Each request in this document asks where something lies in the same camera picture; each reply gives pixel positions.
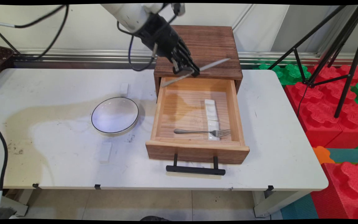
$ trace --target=white block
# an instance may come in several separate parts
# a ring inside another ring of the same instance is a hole
[[[99,160],[100,163],[109,163],[111,154],[111,142],[102,143],[100,149]]]
[[[218,121],[218,114],[216,113],[216,106],[214,100],[205,100],[205,113],[207,120]]]
[[[208,131],[219,130],[219,122],[214,120],[208,120]],[[220,138],[213,136],[211,133],[208,133],[208,140],[219,141]]]
[[[128,83],[126,83],[126,82],[121,83],[121,89],[120,89],[121,96],[127,96],[128,95],[128,88],[129,88]]]

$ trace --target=white bowl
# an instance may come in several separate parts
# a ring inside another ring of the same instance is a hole
[[[114,97],[100,103],[92,113],[92,125],[100,132],[117,134],[133,126],[139,116],[135,102],[125,97]]]

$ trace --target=fork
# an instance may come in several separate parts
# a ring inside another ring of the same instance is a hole
[[[230,129],[226,129],[226,130],[215,130],[215,131],[187,131],[187,130],[182,130],[182,129],[175,129],[173,130],[173,132],[175,134],[186,134],[186,133],[211,133],[213,136],[215,137],[222,137],[222,136],[227,136],[230,134]]]

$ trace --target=bowl rim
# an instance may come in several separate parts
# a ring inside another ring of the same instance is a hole
[[[123,131],[126,130],[126,129],[124,129],[124,130],[121,130],[121,131],[118,131],[118,132],[104,132],[104,131],[99,130],[99,129],[94,125],[94,121],[93,121],[92,117],[94,116],[94,112],[95,112],[96,108],[98,108],[98,106],[101,105],[102,103],[104,103],[105,101],[108,101],[108,100],[111,100],[111,99],[114,99],[114,98],[125,98],[125,99],[128,99],[128,100],[132,101],[132,102],[135,104],[136,109],[137,109],[137,111],[138,111],[138,114],[136,115],[135,121],[134,121],[130,126],[128,126],[126,129],[132,127],[132,125],[136,122],[136,120],[138,120],[138,117],[139,117],[139,107],[138,107],[138,105],[137,105],[133,100],[131,100],[130,98],[123,97],[123,96],[117,96],[117,97],[108,98],[108,99],[102,101],[101,103],[99,103],[99,104],[95,107],[95,109],[93,110],[92,115],[91,115],[91,123],[92,123],[92,126],[93,126],[96,130],[98,130],[98,131],[100,131],[100,132],[107,133],[107,134],[113,134],[113,133],[123,132]]]

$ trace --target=black handle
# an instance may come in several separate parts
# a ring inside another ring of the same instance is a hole
[[[173,166],[167,166],[166,170],[168,172],[178,172],[178,173],[199,173],[199,174],[210,174],[210,175],[220,175],[223,176],[226,174],[226,170],[218,169],[218,157],[213,157],[213,169],[211,168],[200,168],[200,167],[180,167],[177,166],[178,154],[175,154],[175,159],[173,159]]]

